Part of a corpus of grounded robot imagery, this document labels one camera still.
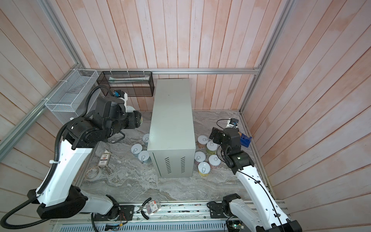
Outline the orange yellow label can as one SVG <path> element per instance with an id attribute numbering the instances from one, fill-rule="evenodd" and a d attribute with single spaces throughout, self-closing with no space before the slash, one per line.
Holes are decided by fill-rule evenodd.
<path id="1" fill-rule="evenodd" d="M 202 177 L 206 177 L 209 175 L 211 171 L 210 164 L 207 162 L 200 162 L 198 164 L 198 172 Z"/>

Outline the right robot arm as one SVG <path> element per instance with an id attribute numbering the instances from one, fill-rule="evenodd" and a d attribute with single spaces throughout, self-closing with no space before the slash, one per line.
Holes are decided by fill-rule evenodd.
<path id="1" fill-rule="evenodd" d="M 239 129 L 233 127 L 214 127 L 209 136 L 221 146 L 222 160 L 243 184 L 256 208 L 253 211 L 238 194 L 230 194 L 223 197 L 225 214 L 237 217 L 252 232 L 301 232 L 298 221 L 285 214 L 265 187 L 253 160 L 242 151 L 240 138 Z"/>

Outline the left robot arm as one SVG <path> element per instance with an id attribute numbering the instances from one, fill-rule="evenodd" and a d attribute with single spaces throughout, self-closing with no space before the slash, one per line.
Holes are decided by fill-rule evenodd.
<path id="1" fill-rule="evenodd" d="M 97 99 L 94 111 L 77 117 L 63 127 L 55 141 L 54 159 L 42 184 L 28 193 L 28 200 L 5 214 L 1 226 L 17 230 L 36 226 L 50 219 L 71 218 L 79 213 L 102 215 L 117 220 L 120 205 L 111 196 L 89 194 L 72 184 L 87 156 L 99 142 L 120 133 L 123 129 L 136 129 L 142 124 L 142 114 L 127 107 L 122 97 L 106 96 Z M 40 220 L 12 225 L 7 220 L 30 204 L 38 204 Z"/>

